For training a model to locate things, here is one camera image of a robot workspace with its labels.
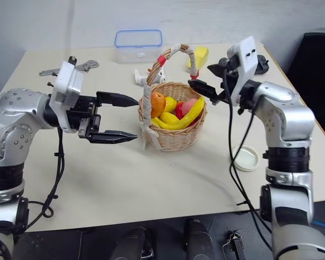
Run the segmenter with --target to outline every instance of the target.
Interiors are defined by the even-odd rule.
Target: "plastic fruit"
[[[193,125],[195,125],[195,123],[196,123],[199,119],[200,119],[200,117],[198,116],[198,117],[195,118],[195,120],[192,121],[192,122],[190,123],[190,125],[188,125],[188,126],[193,126]]]
[[[190,123],[200,115],[204,106],[205,106],[205,98],[201,96],[195,102],[194,106],[190,109],[190,111],[178,122],[164,123],[159,118],[154,118],[154,119],[158,122],[159,126],[163,129],[181,130],[188,127],[188,125],[190,125]]]
[[[176,117],[181,120],[183,118],[183,113],[182,113],[182,106],[184,104],[184,101],[179,101],[177,103],[177,105],[175,106],[174,109],[174,114],[176,115]]]
[[[196,101],[197,99],[189,99],[188,101],[184,102],[184,104],[182,105],[183,116],[185,116],[190,111]]]
[[[164,112],[174,111],[174,109],[176,108],[177,101],[171,96],[165,97],[165,100],[166,100],[166,105],[165,105]]]
[[[165,123],[175,123],[179,121],[179,119],[174,114],[171,114],[169,112],[163,112],[160,115],[159,119]]]
[[[165,109],[166,100],[165,96],[162,93],[154,92],[151,95],[151,117],[159,117]]]
[[[152,124],[160,128],[158,122],[154,118],[152,118]]]

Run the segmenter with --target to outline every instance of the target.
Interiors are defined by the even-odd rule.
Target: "red tape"
[[[166,62],[166,58],[164,56],[160,55],[158,58],[158,62],[160,63],[160,66],[162,67]]]
[[[196,76],[193,76],[193,75],[190,75],[190,77],[191,77],[191,79],[192,80],[195,80],[195,79],[197,79],[197,77],[199,76],[199,71],[197,71],[197,74],[196,74]]]

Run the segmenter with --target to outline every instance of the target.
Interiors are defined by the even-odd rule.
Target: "basket handle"
[[[190,77],[192,79],[196,79],[199,75],[199,71],[196,67],[195,62],[195,55],[194,51],[189,45],[187,44],[175,44],[170,47],[170,49],[166,50],[163,54],[161,54],[158,59],[154,62],[152,70],[150,71],[147,80],[146,85],[144,86],[144,95],[142,98],[143,106],[143,122],[145,126],[150,126],[152,124],[151,120],[151,111],[152,111],[152,105],[151,105],[151,85],[153,83],[153,80],[157,76],[157,73],[162,68],[166,60],[172,57],[173,54],[176,52],[181,51],[183,53],[187,53],[190,58]]]
[[[173,54],[181,51],[182,53],[187,53],[190,58],[190,77],[192,79],[196,79],[199,75],[198,69],[196,67],[194,50],[187,44],[175,44],[170,47],[170,49],[166,50],[163,54],[161,54],[158,59],[154,62],[151,72],[147,77],[147,85],[151,86],[153,80],[157,76],[159,70],[162,68],[166,60],[170,59]]]

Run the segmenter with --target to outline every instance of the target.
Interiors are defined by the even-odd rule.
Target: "blue lid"
[[[114,40],[117,48],[161,47],[162,44],[161,31],[157,29],[117,31]]]

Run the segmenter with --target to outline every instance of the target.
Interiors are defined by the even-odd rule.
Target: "table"
[[[219,78],[206,69],[226,56],[231,44],[205,44],[210,56],[200,71],[199,79],[220,91]],[[279,66],[257,43],[257,51],[269,61],[270,70],[254,77],[256,81],[271,81],[293,89]],[[84,77],[83,95],[96,91],[117,92],[135,99],[142,97],[142,87],[134,83],[134,69],[144,72],[151,63],[117,64],[114,48],[91,48],[51,51],[28,51],[5,85],[3,91],[24,87],[51,93],[48,81],[52,76],[39,77],[38,72],[58,68],[62,60],[72,54],[79,64],[96,60],[100,67]],[[169,81],[186,82],[187,55],[174,55],[165,64]],[[207,101],[208,115],[197,142],[179,152],[159,152],[152,146],[143,149],[137,107],[119,108],[105,106],[99,109],[101,130],[122,130],[137,134],[131,142],[117,145],[90,144],[77,134],[64,135],[66,168],[59,183],[59,199],[51,206],[53,218],[41,218],[29,231],[59,230],[88,226],[109,225],[161,218],[202,215],[208,213],[246,210],[236,206],[243,198],[232,182],[228,167],[227,104],[213,106]],[[248,124],[250,113],[234,117],[233,145],[239,145]],[[57,131],[39,131],[25,163],[24,196],[30,200],[44,201],[55,179]],[[246,145],[259,155],[266,147],[263,124],[254,119]],[[314,200],[325,200],[325,134],[319,125],[313,131],[310,149],[310,168],[314,171]],[[260,187],[265,181],[267,161],[260,159],[253,172],[239,172],[253,206],[259,208]],[[30,205],[29,221],[41,210]]]

